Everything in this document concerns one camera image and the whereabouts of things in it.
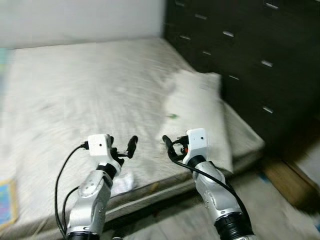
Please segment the dark wooden dresser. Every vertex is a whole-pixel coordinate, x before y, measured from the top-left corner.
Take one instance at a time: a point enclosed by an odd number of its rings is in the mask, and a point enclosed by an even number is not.
[[[167,0],[164,37],[278,148],[320,105],[320,2]]]

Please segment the white mattress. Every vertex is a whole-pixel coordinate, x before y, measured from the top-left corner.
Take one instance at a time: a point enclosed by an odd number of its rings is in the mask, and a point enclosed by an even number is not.
[[[190,173],[159,155],[154,137],[164,121],[163,86],[179,69],[192,71],[160,38],[15,50],[5,78],[1,175],[16,179],[18,220],[1,239],[56,227],[56,176],[88,135],[111,134],[120,149],[131,136],[139,137],[121,173],[132,171],[136,188],[109,202],[107,221],[192,189]],[[229,107],[226,119],[234,162],[244,168],[261,155],[264,143]],[[84,150],[72,157],[61,177],[59,209],[96,165]]]

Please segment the drawer handle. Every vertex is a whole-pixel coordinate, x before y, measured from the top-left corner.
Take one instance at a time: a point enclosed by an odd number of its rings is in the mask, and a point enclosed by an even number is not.
[[[274,111],[273,111],[271,108],[267,107],[267,106],[264,106],[264,107],[263,107],[263,110],[265,110],[266,112],[268,112],[268,113],[270,113],[270,114],[273,114],[273,113],[274,113]]]
[[[266,60],[262,60],[261,63],[263,65],[266,65],[266,66],[270,67],[270,68],[272,68],[273,65],[274,65],[272,62],[269,62],[269,61],[266,61]]]
[[[203,16],[203,15],[200,15],[200,14],[195,14],[194,16],[195,16],[196,18],[198,18],[198,19],[207,20],[207,17],[206,17],[206,16]]]
[[[211,56],[211,52],[209,52],[209,51],[202,51],[202,53]]]
[[[267,2],[265,3],[265,5],[266,5],[268,8],[271,8],[271,9],[274,9],[274,10],[278,10],[278,9],[279,9],[278,6],[272,5],[272,4],[267,3]]]
[[[180,1],[175,1],[175,5],[179,6],[179,7],[185,7],[186,5]]]
[[[232,32],[229,32],[229,31],[223,31],[223,34],[227,35],[229,37],[232,37],[232,38],[234,37],[234,34]]]
[[[235,77],[235,76],[231,76],[229,75],[230,78],[233,78],[233,79],[236,79],[236,80],[239,80],[239,78]]]
[[[182,38],[182,39],[186,39],[186,40],[191,40],[191,38],[190,38],[190,37],[188,37],[188,36],[184,36],[184,35],[180,35],[180,38]]]

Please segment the floor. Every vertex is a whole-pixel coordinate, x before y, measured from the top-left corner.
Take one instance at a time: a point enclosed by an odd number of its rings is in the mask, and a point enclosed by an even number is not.
[[[231,184],[246,205],[259,240],[320,240],[319,216],[292,208],[262,174],[251,172],[232,179]],[[123,240],[220,239],[197,194],[117,231],[109,230],[101,239],[117,236]]]

